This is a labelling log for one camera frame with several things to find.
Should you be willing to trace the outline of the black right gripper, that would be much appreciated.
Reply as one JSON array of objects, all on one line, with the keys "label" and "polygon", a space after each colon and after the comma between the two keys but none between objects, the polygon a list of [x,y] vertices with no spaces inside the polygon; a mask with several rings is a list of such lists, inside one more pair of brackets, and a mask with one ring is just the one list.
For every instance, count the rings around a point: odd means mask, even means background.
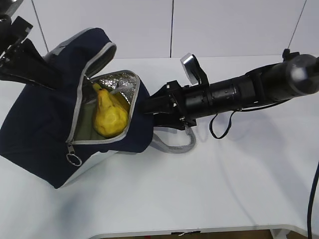
[{"label": "black right gripper", "polygon": [[168,82],[144,100],[142,113],[154,114],[154,127],[185,130],[197,125],[187,113],[184,90],[177,81]]}]

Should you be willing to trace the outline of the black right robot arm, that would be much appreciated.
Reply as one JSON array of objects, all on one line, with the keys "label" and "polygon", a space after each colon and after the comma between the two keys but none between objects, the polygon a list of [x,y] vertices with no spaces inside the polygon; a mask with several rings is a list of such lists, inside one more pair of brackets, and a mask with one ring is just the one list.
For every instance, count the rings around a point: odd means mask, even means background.
[{"label": "black right robot arm", "polygon": [[154,115],[156,127],[185,130],[195,126],[198,118],[264,109],[319,91],[317,57],[285,49],[282,58],[280,63],[209,83],[195,55],[188,53],[180,61],[191,85],[168,82],[141,102],[139,110]]}]

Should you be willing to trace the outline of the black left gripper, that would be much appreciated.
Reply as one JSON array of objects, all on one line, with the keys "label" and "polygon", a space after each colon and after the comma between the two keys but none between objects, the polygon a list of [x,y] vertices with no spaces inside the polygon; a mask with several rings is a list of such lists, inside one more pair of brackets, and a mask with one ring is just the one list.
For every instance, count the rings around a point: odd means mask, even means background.
[{"label": "black left gripper", "polygon": [[0,79],[51,90],[62,87],[60,72],[40,56],[30,39],[33,25],[22,17],[0,17]]}]

